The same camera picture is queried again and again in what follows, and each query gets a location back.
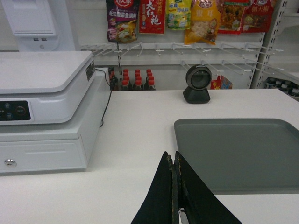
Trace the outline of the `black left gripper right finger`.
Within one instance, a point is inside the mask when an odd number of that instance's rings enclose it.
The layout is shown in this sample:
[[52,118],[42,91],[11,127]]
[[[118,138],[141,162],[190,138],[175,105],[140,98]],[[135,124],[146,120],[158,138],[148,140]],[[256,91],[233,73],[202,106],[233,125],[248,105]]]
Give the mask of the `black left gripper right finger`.
[[178,206],[190,224],[240,224],[177,151],[174,162],[178,182]]

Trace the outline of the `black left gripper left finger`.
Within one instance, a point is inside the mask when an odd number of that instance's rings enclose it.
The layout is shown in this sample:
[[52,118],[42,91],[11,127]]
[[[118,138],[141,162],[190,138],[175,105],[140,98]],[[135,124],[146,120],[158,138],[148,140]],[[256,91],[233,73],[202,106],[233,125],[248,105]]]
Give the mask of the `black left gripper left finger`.
[[133,224],[177,224],[178,181],[171,156],[164,152]]

